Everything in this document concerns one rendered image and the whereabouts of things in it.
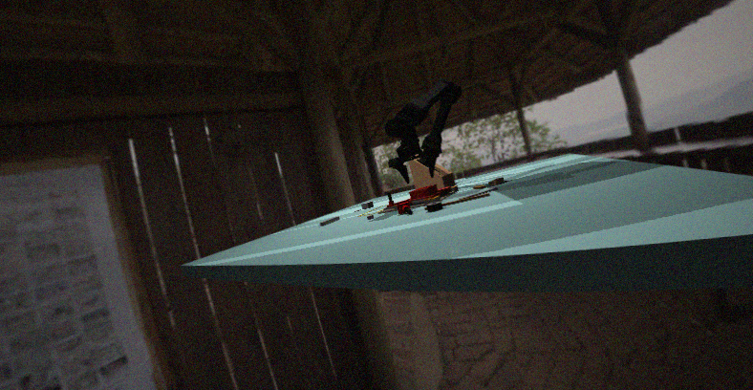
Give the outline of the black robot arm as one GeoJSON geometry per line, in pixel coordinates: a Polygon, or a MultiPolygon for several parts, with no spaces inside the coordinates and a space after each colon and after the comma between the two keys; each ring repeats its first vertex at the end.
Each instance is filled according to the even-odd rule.
{"type": "MultiPolygon", "coordinates": [[[[428,110],[438,100],[440,107],[433,123],[432,131],[423,140],[421,149],[439,145],[441,147],[441,131],[445,125],[446,119],[450,112],[451,106],[458,101],[462,95],[462,88],[451,81],[441,78],[439,82],[429,89],[422,97],[414,98],[409,101],[395,116],[385,124],[385,132],[389,137],[406,138],[417,134],[415,126],[421,124],[427,119],[428,110]]],[[[419,152],[420,147],[415,140],[402,141],[402,145],[397,149],[398,157],[409,158],[415,152],[419,152]]]]}

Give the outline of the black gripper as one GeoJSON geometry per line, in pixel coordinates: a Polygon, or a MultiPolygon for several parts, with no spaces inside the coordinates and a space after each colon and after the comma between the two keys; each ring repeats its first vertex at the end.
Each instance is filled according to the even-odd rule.
{"type": "MultiPolygon", "coordinates": [[[[402,141],[403,140],[406,140],[408,142],[408,141],[411,141],[411,138],[415,138],[415,140],[417,141],[418,145],[420,146],[420,144],[419,144],[420,139],[418,139],[417,135],[409,136],[409,137],[401,139],[400,145],[402,145],[402,141]]],[[[440,156],[439,155],[440,153],[442,153],[441,147],[439,145],[433,145],[433,146],[425,148],[424,151],[420,150],[419,152],[415,152],[412,155],[412,157],[410,157],[411,159],[410,158],[402,158],[402,159],[400,159],[399,157],[393,158],[393,159],[389,160],[388,165],[389,165],[389,167],[393,167],[393,169],[398,170],[399,173],[404,178],[404,180],[406,181],[406,183],[410,184],[406,164],[405,165],[403,165],[403,164],[405,162],[412,161],[414,159],[418,159],[418,158],[421,158],[421,157],[424,157],[424,156],[428,156],[428,158],[425,158],[425,159],[428,162],[428,166],[429,166],[429,171],[430,171],[431,178],[434,178],[435,165],[436,165],[437,157],[440,156]],[[419,154],[419,155],[416,156],[417,154],[419,154]]]]}

